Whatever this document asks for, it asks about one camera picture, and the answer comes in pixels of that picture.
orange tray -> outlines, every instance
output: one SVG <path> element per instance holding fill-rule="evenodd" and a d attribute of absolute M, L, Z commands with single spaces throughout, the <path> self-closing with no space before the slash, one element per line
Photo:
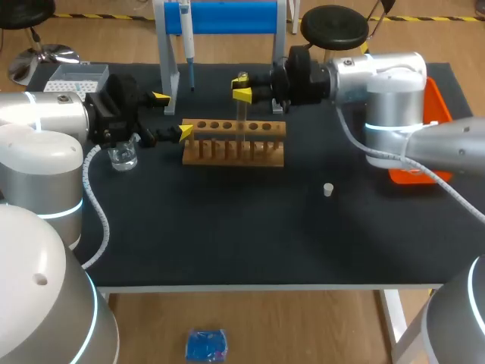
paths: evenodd
<path fill-rule="evenodd" d="M 424 89 L 424 110 L 423 122 L 429 124 L 431 121 L 449 123 L 452 116 L 449 114 L 445 101 L 438 90 L 437 84 L 430 77 L 427 78 L 426 88 Z M 389 169 L 391 180 L 396 184 L 434 184 L 435 182 L 426 174 L 416 173 L 418 171 L 404 171 L 402 169 Z M 452 174 L 443 171 L 434 171 L 442 179 L 448 181 Z"/>

black table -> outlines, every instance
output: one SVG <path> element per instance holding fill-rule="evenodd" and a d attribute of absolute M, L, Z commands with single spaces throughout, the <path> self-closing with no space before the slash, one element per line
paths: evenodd
<path fill-rule="evenodd" d="M 156 64 L 110 64 L 132 74 L 142 89 L 161 91 Z M 28 86 L 41 91 L 56 66 L 41 64 Z M 182 118 L 234 118 L 230 80 L 256 64 L 196 65 L 189 91 L 180 66 L 177 114 L 141 111 L 150 127 Z M 454 118 L 471 115 L 448 64 L 429 64 Z M 362 107 L 347 110 L 358 130 Z M 438 186 L 397 187 L 351 146 L 327 103 L 271 115 L 252 106 L 249 118 L 287 122 L 285 168 L 183 166 L 183 147 L 138 149 L 127 173 L 111 169 L 106 153 L 90 170 L 92 188 L 111 226 L 105 254 L 88 272 L 99 287 L 130 290 L 385 288 L 442 284 L 485 253 L 484 226 Z M 331 182 L 325 198 L 322 185 Z M 485 211 L 479 177 L 454 176 L 452 185 Z M 102 229 L 85 198 L 83 235 L 75 254 L 85 262 Z"/>

metal stool base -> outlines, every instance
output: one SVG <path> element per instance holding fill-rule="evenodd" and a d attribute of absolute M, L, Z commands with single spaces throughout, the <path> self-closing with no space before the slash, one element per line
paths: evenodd
<path fill-rule="evenodd" d="M 8 78 L 27 86 L 39 63 L 79 63 L 79 55 L 62 44 L 46 44 L 42 52 L 29 48 L 20 53 L 8 67 Z"/>

blue object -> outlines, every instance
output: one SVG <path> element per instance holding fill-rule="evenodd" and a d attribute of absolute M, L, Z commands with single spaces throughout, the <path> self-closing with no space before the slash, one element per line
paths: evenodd
<path fill-rule="evenodd" d="M 180 35 L 178 2 L 165 2 L 165 30 Z M 192 2 L 194 34 L 276 34 L 275 2 Z"/>
<path fill-rule="evenodd" d="M 226 332 L 197 331 L 189 332 L 186 346 L 186 359 L 194 362 L 223 362 L 227 355 Z"/>

wooden floor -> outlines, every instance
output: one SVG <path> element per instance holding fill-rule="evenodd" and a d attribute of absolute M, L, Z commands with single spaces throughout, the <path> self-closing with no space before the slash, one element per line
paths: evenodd
<path fill-rule="evenodd" d="M 336 3 L 367 14 L 374 0 L 302 0 L 302 14 Z M 57 0 L 58 12 L 152 16 L 137 0 Z M 473 16 L 474 0 L 397 0 L 391 15 Z M 129 20 L 51 19 L 38 27 L 45 43 L 64 43 L 83 60 L 158 63 L 153 23 Z M 177 58 L 184 61 L 181 39 Z M 197 36 L 196 61 L 269 62 L 270 36 Z M 303 44 L 301 35 L 287 46 Z M 0 67 L 28 46 L 22 31 L 5 33 Z M 476 115 L 485 115 L 485 23 L 386 22 L 369 42 L 372 52 L 416 51 L 449 62 Z M 312 49 L 314 57 L 323 52 Z M 349 52 L 358 54 L 358 50 Z M 0 74 L 2 91 L 22 87 Z M 402 291 L 411 321 L 427 291 Z M 190 328 L 225 328 L 228 363 L 385 363 L 389 360 L 380 307 L 371 291 L 178 293 L 119 295 L 111 302 L 120 327 L 120 363 L 184 363 Z"/>

